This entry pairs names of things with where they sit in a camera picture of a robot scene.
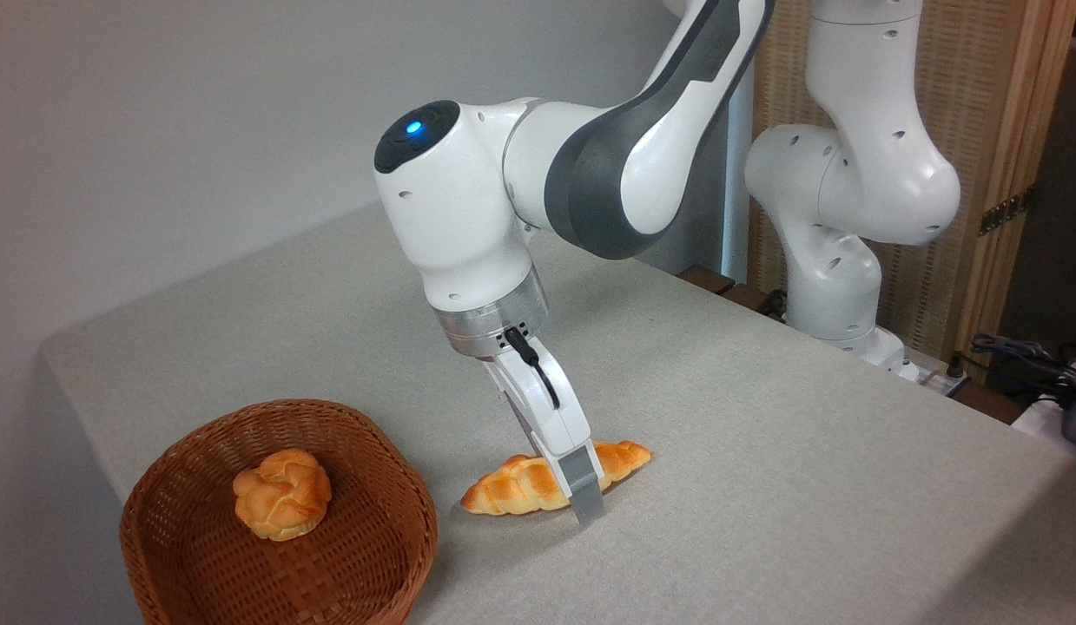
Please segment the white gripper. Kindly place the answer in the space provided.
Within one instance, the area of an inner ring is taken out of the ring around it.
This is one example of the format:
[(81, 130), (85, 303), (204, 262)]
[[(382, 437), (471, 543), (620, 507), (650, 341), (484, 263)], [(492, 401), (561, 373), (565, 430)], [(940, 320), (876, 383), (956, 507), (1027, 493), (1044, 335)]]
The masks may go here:
[(494, 335), (497, 355), (487, 371), (507, 403), (516, 411), (535, 451), (558, 461), (568, 486), (568, 501), (578, 525), (587, 526), (605, 513), (601, 465), (591, 442), (591, 428), (580, 400), (553, 353), (527, 335)]

